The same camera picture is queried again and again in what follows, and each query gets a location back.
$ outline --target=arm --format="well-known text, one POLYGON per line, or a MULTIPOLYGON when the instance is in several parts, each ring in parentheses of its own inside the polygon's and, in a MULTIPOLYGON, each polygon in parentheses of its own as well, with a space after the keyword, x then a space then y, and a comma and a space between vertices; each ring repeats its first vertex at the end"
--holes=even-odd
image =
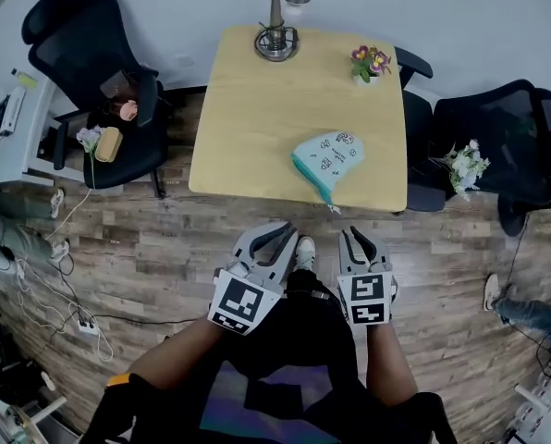
POLYGON ((418 389, 392 324, 368 326, 366 388, 386 406, 413 397, 418 389))
POLYGON ((147 351, 129 368, 153 387, 176 387, 195 364, 222 338, 225 330, 205 316, 147 351))

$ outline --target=sneaker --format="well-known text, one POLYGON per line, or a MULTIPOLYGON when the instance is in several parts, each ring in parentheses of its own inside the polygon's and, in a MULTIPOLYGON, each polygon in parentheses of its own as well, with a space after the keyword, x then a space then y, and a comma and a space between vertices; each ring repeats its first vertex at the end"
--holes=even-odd
POLYGON ((54 263, 60 263, 62 259, 70 252, 70 244, 67 240, 55 241, 52 244, 52 257, 51 260, 54 263))
POLYGON ((62 188, 58 188, 58 190, 52 196, 52 200, 50 201, 50 206, 52 207, 50 211, 50 216, 52 218, 57 218, 62 202, 64 202, 64 190, 62 188))
POLYGON ((492 273, 485 281, 483 309, 484 311, 493 311, 494 302, 502 297, 504 291, 499 288, 497 273, 492 273))
POLYGON ((314 240, 310 237, 302 237, 296 246, 296 264, 294 265, 294 271, 312 271, 315 256, 316 248, 314 246, 314 240))

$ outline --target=lamp base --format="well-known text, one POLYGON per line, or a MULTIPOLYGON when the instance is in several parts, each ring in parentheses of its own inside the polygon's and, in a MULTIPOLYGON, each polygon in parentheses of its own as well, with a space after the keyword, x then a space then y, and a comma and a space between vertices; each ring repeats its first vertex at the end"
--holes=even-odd
POLYGON ((261 57, 276 63, 286 61, 293 57, 298 51, 299 38, 296 28, 279 27, 278 29, 267 28, 261 31, 255 38, 255 51, 261 57), (279 41, 274 33, 280 33, 279 41))

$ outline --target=white flower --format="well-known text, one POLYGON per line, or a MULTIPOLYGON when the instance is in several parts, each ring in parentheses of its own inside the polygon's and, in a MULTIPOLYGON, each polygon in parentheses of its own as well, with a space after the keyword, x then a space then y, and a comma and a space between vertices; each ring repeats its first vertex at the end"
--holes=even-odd
POLYGON ((459 166, 456 171, 461 178, 465 178, 470 172, 468 166, 459 166))
POLYGON ((457 152, 454 151, 453 146, 450 153, 444 157, 444 162, 450 168, 450 184, 455 193, 469 201, 467 190, 479 190, 475 182, 489 166, 489 160, 481 158, 479 143, 471 140, 457 152))
POLYGON ((85 152, 91 153, 97 147, 102 132, 103 129, 98 125, 92 129, 80 129, 76 135, 76 139, 84 147, 85 152))
POLYGON ((460 181, 460 184, 464 189, 470 189, 472 186, 475 185, 475 181, 477 180, 477 176, 474 173, 467 174, 462 180, 460 181))
POLYGON ((469 158, 467 158, 467 155, 465 155, 463 152, 459 152, 457 154, 457 157, 452 162, 452 168, 455 171, 458 171, 461 168, 468 168, 469 167, 469 158))

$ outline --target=white wall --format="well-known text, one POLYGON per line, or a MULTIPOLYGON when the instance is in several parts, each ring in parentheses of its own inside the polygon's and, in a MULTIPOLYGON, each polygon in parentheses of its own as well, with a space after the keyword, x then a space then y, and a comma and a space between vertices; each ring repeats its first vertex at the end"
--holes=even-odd
MULTIPOLYGON (((20 26, 37 0, 0 6, 0 80, 31 69, 20 26)), ((120 0, 137 58, 169 86, 208 81, 221 30, 266 22, 269 0, 120 0), (175 56, 193 65, 180 67, 175 56)), ((432 80, 413 83, 440 96, 494 88, 518 78, 551 89, 551 0, 312 0, 302 26, 353 31, 403 46, 430 62, 432 80)))

